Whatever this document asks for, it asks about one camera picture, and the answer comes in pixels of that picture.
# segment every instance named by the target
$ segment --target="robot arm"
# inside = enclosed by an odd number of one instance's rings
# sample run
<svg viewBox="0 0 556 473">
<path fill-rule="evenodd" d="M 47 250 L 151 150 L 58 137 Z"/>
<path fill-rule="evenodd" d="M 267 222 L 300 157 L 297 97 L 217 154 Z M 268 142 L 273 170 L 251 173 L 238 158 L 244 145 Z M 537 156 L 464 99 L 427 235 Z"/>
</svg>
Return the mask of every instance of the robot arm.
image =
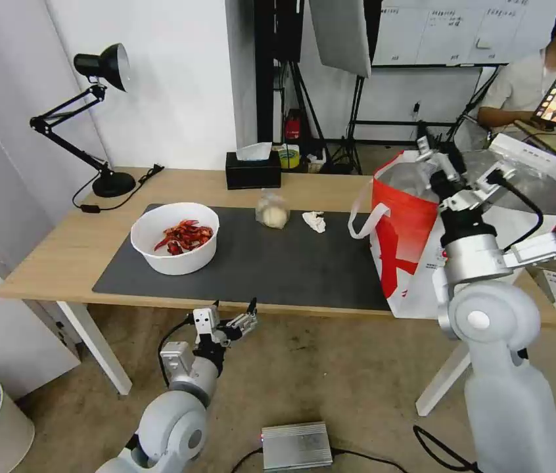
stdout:
<svg viewBox="0 0 556 473">
<path fill-rule="evenodd" d="M 482 214 L 487 199 L 501 192 L 498 187 L 512 191 L 507 181 L 515 170 L 498 162 L 468 184 L 461 156 L 429 148 L 428 139 L 422 146 L 419 142 L 419 160 L 433 160 L 442 168 L 429 181 L 440 200 L 445 230 L 440 243 L 447 255 L 444 268 L 434 274 L 438 323 L 469 347 L 473 373 L 465 385 L 465 400 L 478 468 L 484 473 L 556 473 L 551 389 L 543 374 L 518 353 L 537 337 L 539 311 L 521 289 L 491 281 L 516 267 L 555 259 L 556 235 L 524 236 L 509 251 L 500 249 L 496 229 Z M 455 286 L 463 283 L 468 285 L 454 294 Z"/>
<path fill-rule="evenodd" d="M 187 342 L 168 342 L 160 352 L 169 391 L 147 406 L 122 452 L 97 473 L 180 473 L 201 452 L 206 410 L 223 370 L 225 350 L 256 326 L 256 299 L 230 321 L 220 321 L 218 302 L 195 309 L 193 321 L 194 349 Z"/>
</svg>

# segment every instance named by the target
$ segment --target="gray desk mat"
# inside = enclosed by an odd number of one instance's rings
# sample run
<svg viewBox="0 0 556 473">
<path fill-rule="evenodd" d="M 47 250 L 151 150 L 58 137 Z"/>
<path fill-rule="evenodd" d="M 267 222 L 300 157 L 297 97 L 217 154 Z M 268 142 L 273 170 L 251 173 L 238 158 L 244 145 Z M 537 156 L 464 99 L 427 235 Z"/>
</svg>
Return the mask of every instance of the gray desk mat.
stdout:
<svg viewBox="0 0 556 473">
<path fill-rule="evenodd" d="M 260 225 L 254 209 L 213 210 L 220 228 L 217 252 L 208 265 L 183 276 L 160 274 L 127 236 L 93 291 L 228 302 L 257 297 L 261 304 L 389 310 L 369 241 L 351 238 L 347 213 L 326 212 L 326 232 L 319 234 L 299 211 L 291 212 L 283 230 L 276 230 Z M 364 220 L 361 215 L 356 225 Z"/>
</svg>

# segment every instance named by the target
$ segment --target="man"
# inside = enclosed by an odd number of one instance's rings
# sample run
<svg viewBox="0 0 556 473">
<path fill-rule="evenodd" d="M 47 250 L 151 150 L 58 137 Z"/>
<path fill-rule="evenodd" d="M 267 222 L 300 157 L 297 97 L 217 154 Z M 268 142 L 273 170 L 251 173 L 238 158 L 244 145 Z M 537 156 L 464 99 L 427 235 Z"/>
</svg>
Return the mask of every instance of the man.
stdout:
<svg viewBox="0 0 556 473">
<path fill-rule="evenodd" d="M 510 63 L 499 73 L 480 105 L 480 125 L 508 132 L 508 125 L 516 120 L 532 119 L 556 80 L 556 23 L 551 38 L 545 49 Z"/>
</svg>

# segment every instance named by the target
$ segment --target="black box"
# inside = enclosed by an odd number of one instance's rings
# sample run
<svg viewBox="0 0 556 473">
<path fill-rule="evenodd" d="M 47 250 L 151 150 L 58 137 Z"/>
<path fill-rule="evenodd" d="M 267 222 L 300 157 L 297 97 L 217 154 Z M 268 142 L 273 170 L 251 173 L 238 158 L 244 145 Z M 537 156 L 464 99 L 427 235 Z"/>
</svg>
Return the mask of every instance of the black box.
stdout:
<svg viewBox="0 0 556 473">
<path fill-rule="evenodd" d="M 280 157 L 277 151 L 263 161 L 239 161 L 235 152 L 225 155 L 225 181 L 228 190 L 280 187 Z"/>
</svg>

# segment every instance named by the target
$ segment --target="desk lamp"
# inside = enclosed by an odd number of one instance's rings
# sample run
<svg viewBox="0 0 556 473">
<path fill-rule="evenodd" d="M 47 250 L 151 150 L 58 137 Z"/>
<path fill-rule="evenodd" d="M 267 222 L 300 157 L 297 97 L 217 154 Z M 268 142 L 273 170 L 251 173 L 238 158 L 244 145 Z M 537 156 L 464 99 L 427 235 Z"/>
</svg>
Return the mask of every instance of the desk lamp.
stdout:
<svg viewBox="0 0 556 473">
<path fill-rule="evenodd" d="M 92 184 L 92 190 L 97 196 L 121 196 L 135 187 L 133 176 L 111 170 L 108 162 L 77 148 L 72 143 L 58 136 L 53 131 L 53 128 L 104 100 L 107 87 L 100 83 L 100 79 L 105 79 L 109 84 L 123 92 L 127 91 L 129 83 L 129 59 L 127 52 L 124 46 L 118 43 L 105 49 L 99 56 L 77 54 L 74 57 L 74 68 L 79 74 L 87 77 L 92 86 L 85 92 L 80 93 L 43 115 L 31 118 L 30 126 L 99 172 L 100 176 Z M 90 94 L 93 95 L 95 100 L 87 102 L 76 110 L 61 112 L 68 105 Z"/>
</svg>

